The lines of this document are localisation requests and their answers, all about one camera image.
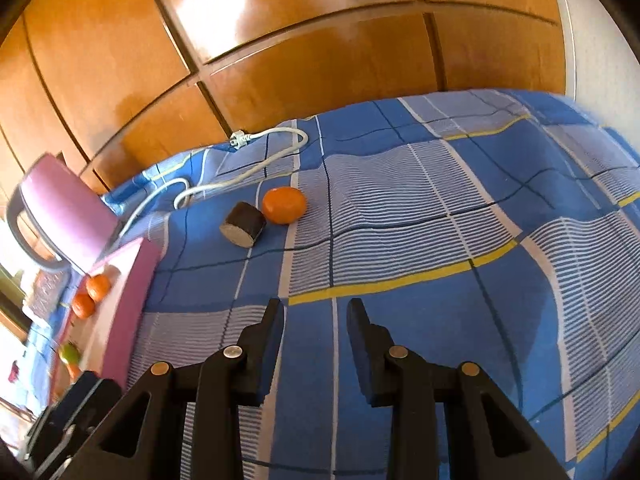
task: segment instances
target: brown cylindrical object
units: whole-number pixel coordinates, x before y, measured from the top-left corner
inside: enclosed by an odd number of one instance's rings
[[[249,248],[264,229],[267,220],[259,209],[247,202],[238,202],[220,226],[220,232],[231,243]]]

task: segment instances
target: white wall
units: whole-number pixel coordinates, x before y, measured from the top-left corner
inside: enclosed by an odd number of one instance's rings
[[[640,64],[599,0],[558,0],[566,94],[640,152]]]

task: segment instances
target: bedspread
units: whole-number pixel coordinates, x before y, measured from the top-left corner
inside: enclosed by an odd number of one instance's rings
[[[271,393],[241,408],[247,478],[382,479],[390,409],[360,393],[346,305],[427,361],[478,362],[576,479],[602,478],[639,425],[638,155],[560,96],[466,91],[352,105],[284,123],[299,152],[172,210],[170,188],[125,240],[162,247],[130,366],[199,362],[286,306]],[[105,200],[163,181],[226,180],[292,143],[181,153]],[[307,213],[251,249],[218,229],[238,201],[293,186]],[[193,407],[183,444],[188,471]],[[448,476],[446,446],[440,451]]]

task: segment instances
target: yellow stripe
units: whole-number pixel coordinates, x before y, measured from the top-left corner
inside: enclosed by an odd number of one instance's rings
[[[624,207],[625,205],[631,204],[636,198],[640,198],[640,191],[636,191],[633,195],[630,195],[626,198],[623,198],[618,205],[620,207]]]
[[[484,264],[491,263],[492,261],[497,260],[498,258],[511,251],[517,244],[518,243],[516,240],[509,240],[503,246],[498,247],[490,253],[483,254],[482,256],[478,256],[477,258],[473,258],[471,261],[474,263],[475,267],[480,267]]]
[[[444,140],[456,140],[456,139],[466,139],[467,137],[482,137],[482,136],[485,136],[485,135],[495,135],[495,134],[499,134],[500,132],[503,132],[509,126],[513,126],[518,121],[521,121],[523,119],[530,119],[530,117],[531,117],[531,115],[529,115],[529,114],[520,115],[519,117],[516,117],[515,119],[512,119],[511,121],[506,123],[504,126],[498,128],[497,130],[487,130],[485,132],[471,132],[470,134],[452,135],[450,137],[443,137],[443,138],[444,138]]]
[[[494,260],[497,260],[504,254],[511,251],[518,243],[516,240],[510,240],[496,250],[493,250],[477,258],[473,258],[473,264],[476,267],[488,264]],[[437,269],[424,270],[422,272],[416,272],[415,274],[409,274],[408,276],[402,276],[400,278],[393,278],[391,280],[382,280],[381,282],[372,283],[354,283],[353,285],[338,285],[330,286],[328,288],[321,288],[320,290],[312,290],[311,292],[303,292],[302,294],[296,294],[289,298],[289,304],[295,305],[300,303],[310,303],[312,301],[328,300],[329,298],[342,298],[344,296],[361,296],[363,294],[373,294],[376,292],[386,292],[399,288],[405,285],[413,285],[414,283],[428,282],[431,280],[437,280],[439,278],[445,278],[452,274],[459,274],[471,270],[469,262],[459,262],[456,264],[450,264]]]
[[[610,433],[623,419],[629,414],[629,412],[634,408],[634,406],[640,400],[640,391],[638,391],[632,399],[627,403],[627,405],[622,408],[622,411],[618,413],[615,418],[611,421],[608,428],[602,430],[599,434],[597,434],[596,438],[594,438],[590,443],[587,444],[580,453],[578,453],[577,461],[583,460],[591,451],[596,449],[596,446],[601,443],[607,437],[607,431]]]

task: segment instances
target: green object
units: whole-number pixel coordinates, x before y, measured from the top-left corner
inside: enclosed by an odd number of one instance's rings
[[[17,307],[22,307],[24,292],[20,289],[20,282],[0,266],[0,290]]]
[[[78,366],[80,364],[80,351],[78,350],[78,347],[76,347],[76,345],[74,345],[73,343],[67,342],[60,345],[60,347],[58,348],[58,355],[60,356],[60,360],[65,365]]]

